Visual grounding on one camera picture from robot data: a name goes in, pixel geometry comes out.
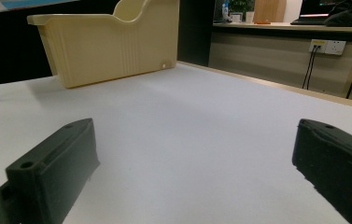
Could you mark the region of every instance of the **wooden cabinet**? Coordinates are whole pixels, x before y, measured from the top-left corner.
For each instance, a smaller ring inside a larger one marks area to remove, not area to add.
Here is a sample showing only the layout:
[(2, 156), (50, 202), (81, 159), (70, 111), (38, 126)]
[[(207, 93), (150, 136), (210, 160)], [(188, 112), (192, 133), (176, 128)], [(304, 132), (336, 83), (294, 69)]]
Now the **wooden cabinet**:
[(283, 21), (286, 3), (287, 0), (255, 0), (254, 21)]

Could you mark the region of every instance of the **black cable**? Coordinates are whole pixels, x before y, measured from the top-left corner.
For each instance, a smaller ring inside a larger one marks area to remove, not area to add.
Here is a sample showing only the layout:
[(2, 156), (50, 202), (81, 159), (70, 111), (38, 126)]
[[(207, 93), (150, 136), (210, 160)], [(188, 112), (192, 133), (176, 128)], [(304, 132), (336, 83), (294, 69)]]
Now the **black cable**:
[(313, 59), (312, 59), (312, 63), (310, 65), (310, 73), (309, 73), (309, 78), (307, 79), (307, 85), (306, 85), (306, 89), (309, 90), (309, 83), (310, 83), (310, 77), (312, 76), (312, 70), (313, 70), (313, 63), (315, 63), (315, 57), (316, 57), (316, 53), (317, 51), (320, 49), (320, 46), (318, 46), (316, 48), (316, 50), (312, 50), (313, 53)]
[(310, 53), (309, 65), (307, 66), (306, 75), (304, 75), (304, 81), (303, 81), (302, 89), (304, 88), (304, 83), (306, 82), (307, 75), (309, 74), (310, 67), (311, 67), (311, 63), (312, 63), (312, 60), (313, 60), (313, 54), (314, 54), (314, 52), (315, 52), (316, 49), (318, 49), (318, 46), (317, 46), (317, 45), (314, 45), (314, 46), (313, 46), (313, 49), (312, 49), (312, 52)]

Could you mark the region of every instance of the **desk surface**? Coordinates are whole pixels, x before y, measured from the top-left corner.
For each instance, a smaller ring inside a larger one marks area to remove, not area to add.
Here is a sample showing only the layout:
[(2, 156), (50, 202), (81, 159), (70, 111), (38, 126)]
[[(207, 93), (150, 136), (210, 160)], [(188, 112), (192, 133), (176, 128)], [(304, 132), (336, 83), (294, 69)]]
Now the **desk surface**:
[(291, 25), (289, 22), (271, 22), (271, 24), (254, 24), (246, 22), (215, 23), (216, 27), (237, 27), (251, 29), (272, 30), (299, 30), (299, 31), (321, 31), (321, 32), (350, 32), (352, 27), (329, 27), (324, 25)]
[(0, 85), (5, 168), (93, 118), (101, 165), (64, 223), (346, 223), (291, 163), (300, 119), (352, 133), (352, 106), (178, 64), (66, 90)]

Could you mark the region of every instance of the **electrical socket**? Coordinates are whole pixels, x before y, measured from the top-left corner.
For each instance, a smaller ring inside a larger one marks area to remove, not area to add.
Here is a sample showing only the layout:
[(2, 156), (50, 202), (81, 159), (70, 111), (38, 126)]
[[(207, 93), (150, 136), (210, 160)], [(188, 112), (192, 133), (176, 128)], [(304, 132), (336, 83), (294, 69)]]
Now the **electrical socket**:
[(309, 52), (313, 51), (314, 46), (320, 46), (316, 53), (324, 53), (327, 47), (327, 40), (312, 39), (312, 42), (310, 42)]
[(325, 48), (326, 54), (342, 55), (345, 49), (346, 42), (339, 40), (329, 40)]

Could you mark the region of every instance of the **beige plastic bin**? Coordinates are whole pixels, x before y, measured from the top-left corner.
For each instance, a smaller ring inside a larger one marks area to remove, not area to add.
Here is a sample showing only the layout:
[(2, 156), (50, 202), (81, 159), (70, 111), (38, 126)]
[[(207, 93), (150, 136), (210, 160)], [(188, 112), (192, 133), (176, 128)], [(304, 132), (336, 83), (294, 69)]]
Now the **beige plastic bin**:
[(28, 16), (66, 88), (176, 66), (179, 0), (121, 0), (114, 14)]

